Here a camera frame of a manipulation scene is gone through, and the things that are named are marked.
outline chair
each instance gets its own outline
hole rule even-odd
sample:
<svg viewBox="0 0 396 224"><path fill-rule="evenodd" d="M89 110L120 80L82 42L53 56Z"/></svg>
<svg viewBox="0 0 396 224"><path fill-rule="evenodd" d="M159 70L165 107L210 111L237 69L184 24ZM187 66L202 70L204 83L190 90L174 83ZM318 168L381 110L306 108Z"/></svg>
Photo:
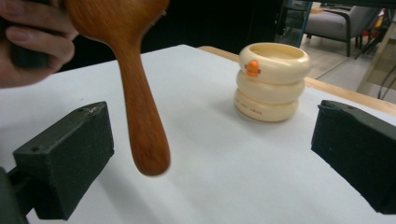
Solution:
<svg viewBox="0 0 396 224"><path fill-rule="evenodd" d="M346 56L350 56L350 39L356 38L356 47L362 45L362 34L369 29L379 15L381 8L352 7L350 11L324 10L310 14L304 33L307 38L312 35L342 41L346 43Z"/></svg>

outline wooden spoon handle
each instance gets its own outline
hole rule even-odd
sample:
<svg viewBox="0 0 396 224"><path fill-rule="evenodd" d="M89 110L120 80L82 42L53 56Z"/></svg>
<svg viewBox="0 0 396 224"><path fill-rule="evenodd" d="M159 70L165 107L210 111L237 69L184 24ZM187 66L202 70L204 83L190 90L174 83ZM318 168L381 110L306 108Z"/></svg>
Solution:
<svg viewBox="0 0 396 224"><path fill-rule="evenodd" d="M170 152L157 107L140 58L140 45L113 49L120 64L131 141L137 169L143 175L160 175L170 164Z"/></svg>

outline wooden table edge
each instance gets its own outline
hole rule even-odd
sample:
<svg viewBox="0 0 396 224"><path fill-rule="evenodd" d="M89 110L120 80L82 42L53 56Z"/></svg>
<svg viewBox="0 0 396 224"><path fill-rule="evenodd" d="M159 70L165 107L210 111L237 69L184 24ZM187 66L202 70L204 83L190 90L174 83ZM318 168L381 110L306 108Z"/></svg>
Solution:
<svg viewBox="0 0 396 224"><path fill-rule="evenodd" d="M220 57L226 58L234 62L239 61L238 55L222 49L216 49L210 46L201 46L198 49L216 54ZM387 114L396 115L396 104L390 102L382 101L355 91L350 91L341 87L337 87L332 84L313 79L311 77L305 78L305 85L316 90L325 91L327 93L342 97L360 105L369 106L373 109L385 112Z"/></svg>

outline floor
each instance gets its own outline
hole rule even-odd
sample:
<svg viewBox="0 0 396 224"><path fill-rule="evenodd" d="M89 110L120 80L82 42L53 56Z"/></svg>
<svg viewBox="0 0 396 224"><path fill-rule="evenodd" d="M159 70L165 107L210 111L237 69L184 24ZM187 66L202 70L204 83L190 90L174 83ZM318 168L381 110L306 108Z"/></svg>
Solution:
<svg viewBox="0 0 396 224"><path fill-rule="evenodd" d="M301 49L322 49L327 52L340 54L340 56L346 55L346 47L347 45L345 43L316 36L312 36L311 39L307 39L306 36L304 36L301 44ZM331 83L351 91L356 91L367 71L367 68L375 56L375 50L373 50L370 54L361 54L359 58L355 60L355 56L359 52L360 50L355 49L354 45L352 45L350 58L348 58L345 62L335 66L334 69L328 71L318 80ZM376 98L379 90L380 87L373 84L370 85L369 90L364 92L364 94ZM386 88L383 88L381 92L384 93L386 90ZM389 90L383 100L396 104L396 91Z"/></svg>

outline finger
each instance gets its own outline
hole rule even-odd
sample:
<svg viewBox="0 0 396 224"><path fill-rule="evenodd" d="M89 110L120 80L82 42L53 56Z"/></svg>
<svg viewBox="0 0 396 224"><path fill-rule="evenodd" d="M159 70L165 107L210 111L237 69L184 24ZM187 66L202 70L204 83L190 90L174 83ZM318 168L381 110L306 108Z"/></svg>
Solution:
<svg viewBox="0 0 396 224"><path fill-rule="evenodd" d="M57 58L61 63L69 62L74 56L73 42L62 36L18 26L7 28L6 36L9 41L18 46L47 53Z"/></svg>
<svg viewBox="0 0 396 224"><path fill-rule="evenodd" d="M77 33L64 9L22 0L1 2L0 14L8 21L63 34Z"/></svg>

